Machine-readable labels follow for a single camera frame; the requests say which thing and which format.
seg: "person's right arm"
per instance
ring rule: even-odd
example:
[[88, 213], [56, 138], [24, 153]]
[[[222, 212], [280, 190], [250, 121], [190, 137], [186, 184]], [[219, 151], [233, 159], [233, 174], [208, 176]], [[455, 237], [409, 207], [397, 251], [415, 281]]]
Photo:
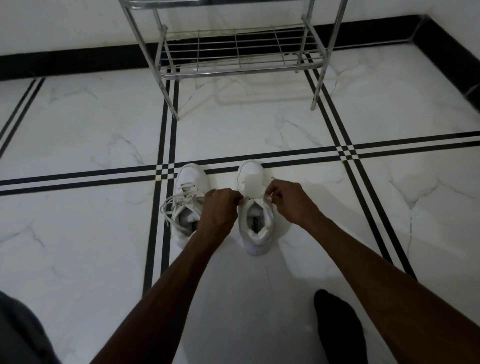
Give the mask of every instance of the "person's right arm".
[[265, 194], [328, 253], [400, 363], [480, 363], [480, 327], [325, 217], [299, 183]]

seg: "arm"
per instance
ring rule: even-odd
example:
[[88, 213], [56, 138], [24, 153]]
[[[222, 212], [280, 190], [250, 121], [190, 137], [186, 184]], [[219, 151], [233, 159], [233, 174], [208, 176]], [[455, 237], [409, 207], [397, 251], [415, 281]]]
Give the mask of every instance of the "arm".
[[198, 282], [210, 257], [230, 233], [241, 199], [238, 191], [229, 188], [205, 195], [196, 233], [92, 364], [173, 361]]
[[480, 327], [326, 218], [299, 183], [267, 198], [328, 253], [401, 363], [480, 363]]

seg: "metal wire shelf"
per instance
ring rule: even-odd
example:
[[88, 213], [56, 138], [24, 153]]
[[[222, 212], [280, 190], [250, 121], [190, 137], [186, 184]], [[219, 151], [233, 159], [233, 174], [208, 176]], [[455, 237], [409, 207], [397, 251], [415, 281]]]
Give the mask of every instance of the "metal wire shelf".
[[[162, 24], [158, 9], [179, 6], [215, 5], [221, 0], [119, 0], [148, 66], [170, 108], [178, 114], [168, 95], [163, 80], [180, 80], [210, 76], [227, 76], [248, 73], [300, 71], [321, 68], [311, 109], [317, 104], [320, 88], [332, 55], [338, 30], [348, 0], [340, 0], [332, 35], [325, 48], [311, 24], [315, 0], [309, 0], [302, 23], [257, 28], [232, 28], [168, 33]], [[245, 3], [278, 0], [228, 0], [228, 3]], [[160, 33], [155, 59], [150, 55], [145, 40], [133, 17], [132, 9], [152, 10]], [[311, 62], [303, 62], [305, 53], [315, 54]]]

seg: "person's left hand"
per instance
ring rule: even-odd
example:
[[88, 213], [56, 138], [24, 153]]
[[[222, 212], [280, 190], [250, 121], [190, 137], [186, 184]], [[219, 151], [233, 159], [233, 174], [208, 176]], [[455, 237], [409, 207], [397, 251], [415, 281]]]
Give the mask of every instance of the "person's left hand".
[[218, 248], [237, 220], [237, 206], [242, 198], [240, 192], [231, 188], [207, 192], [196, 234], [211, 238], [211, 244]]

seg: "white marble floor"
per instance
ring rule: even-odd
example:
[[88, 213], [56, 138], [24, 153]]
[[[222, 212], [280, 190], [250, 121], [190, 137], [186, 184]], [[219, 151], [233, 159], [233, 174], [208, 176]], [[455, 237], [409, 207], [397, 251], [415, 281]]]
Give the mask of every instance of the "white marble floor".
[[[480, 114], [413, 45], [335, 51], [324, 112], [310, 111], [315, 76], [171, 82], [179, 121], [148, 70], [0, 83], [0, 290], [34, 311], [64, 363], [90, 362], [180, 253], [156, 212], [190, 161], [214, 188], [234, 188], [251, 158], [300, 182], [340, 227], [480, 324]], [[234, 226], [175, 363], [326, 363], [320, 288], [355, 309], [369, 362], [394, 363], [325, 251], [278, 214], [275, 237], [251, 257]]]

